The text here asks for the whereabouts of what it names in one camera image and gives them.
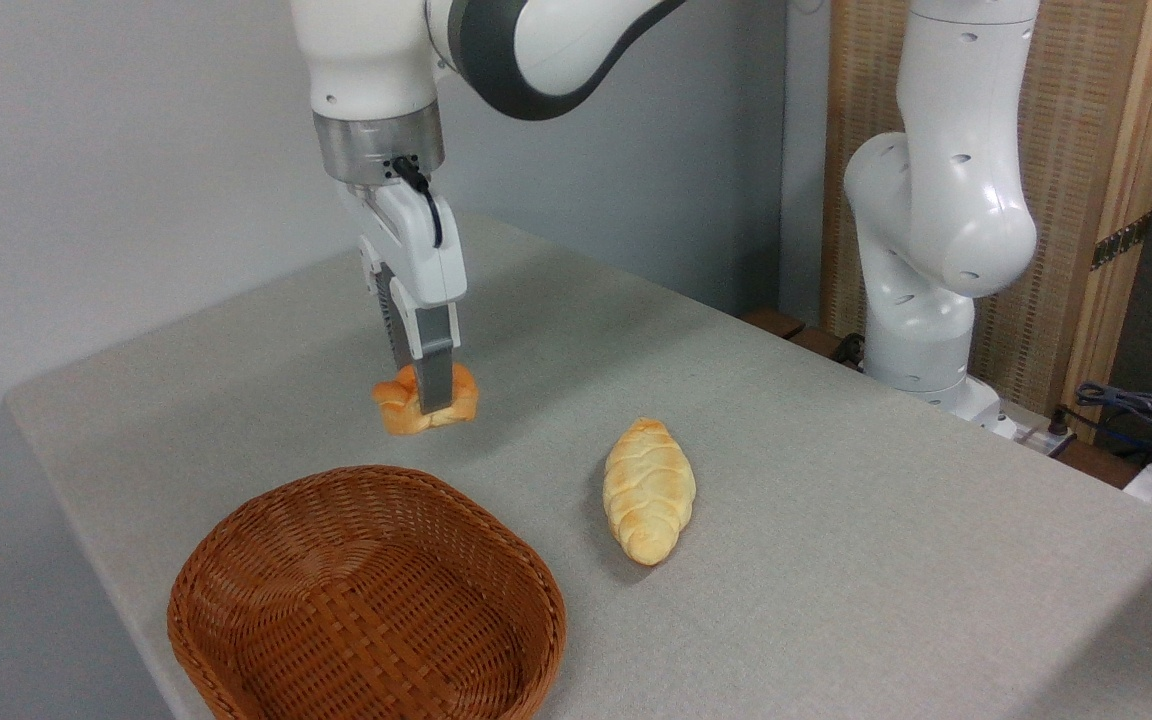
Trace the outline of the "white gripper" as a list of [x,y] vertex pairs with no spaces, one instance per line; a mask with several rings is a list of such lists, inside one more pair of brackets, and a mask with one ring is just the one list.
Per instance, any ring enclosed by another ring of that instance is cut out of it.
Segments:
[[338,195],[358,223],[358,247],[374,281],[396,369],[414,370],[420,414],[447,409],[453,354],[461,346],[454,301],[467,295],[465,258],[448,202],[431,192],[430,204],[429,196],[401,179],[391,184],[339,182]]

